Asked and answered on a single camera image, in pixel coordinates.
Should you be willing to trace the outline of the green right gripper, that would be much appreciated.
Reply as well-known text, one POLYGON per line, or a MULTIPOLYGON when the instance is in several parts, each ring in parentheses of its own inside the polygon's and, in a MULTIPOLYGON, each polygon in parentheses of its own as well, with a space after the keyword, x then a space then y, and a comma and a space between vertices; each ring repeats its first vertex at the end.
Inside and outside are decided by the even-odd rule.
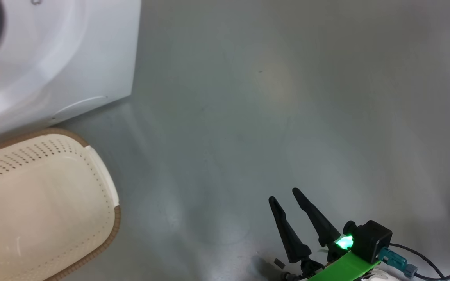
POLYGON ((297 187, 292 189, 293 195, 300 208, 309 217, 318 235, 321 247, 327 247, 327 261, 334 262, 328 265, 312 260, 311 249, 302 243, 286 219, 283 208, 274 196, 268 198, 268 204, 273 213, 277 230, 280 234, 289 263, 300 262, 302 273, 299 275, 284 272, 284 281, 359 281, 380 263, 368 263, 353 252, 348 252, 336 242, 341 233, 331 222, 312 204, 297 187))

